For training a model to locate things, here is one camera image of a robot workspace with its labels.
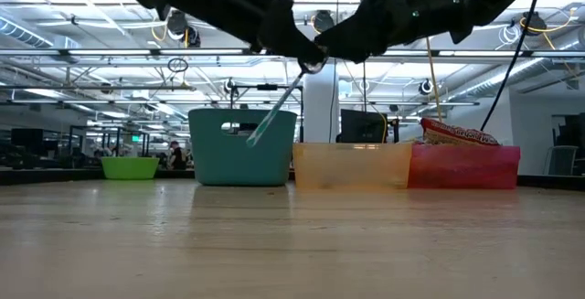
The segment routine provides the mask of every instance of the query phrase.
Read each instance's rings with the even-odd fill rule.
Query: computer monitor
[[[388,136],[386,114],[341,110],[340,142],[347,144],[381,144]]]

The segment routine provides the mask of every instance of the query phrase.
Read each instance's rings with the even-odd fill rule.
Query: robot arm
[[[326,55],[363,62],[389,46],[450,32],[459,43],[515,0],[361,0],[356,13],[311,42],[294,24],[293,0],[137,0],[164,19],[173,6],[250,44],[250,50],[317,64]]]

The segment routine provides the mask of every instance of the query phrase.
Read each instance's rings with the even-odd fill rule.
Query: teal plastic basket
[[[197,109],[189,112],[196,180],[206,186],[282,186],[289,177],[296,114],[280,111],[256,146],[225,123],[260,124],[268,111]]]

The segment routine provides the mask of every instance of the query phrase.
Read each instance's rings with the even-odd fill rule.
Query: white column
[[[304,141],[334,143],[339,132],[338,78],[335,66],[326,65],[320,73],[305,75]]]

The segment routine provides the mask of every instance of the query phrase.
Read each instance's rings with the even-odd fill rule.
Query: person
[[[171,154],[171,158],[169,159],[169,168],[171,170],[186,170],[186,153],[181,148],[178,142],[173,141],[171,143],[171,149],[173,153]]]

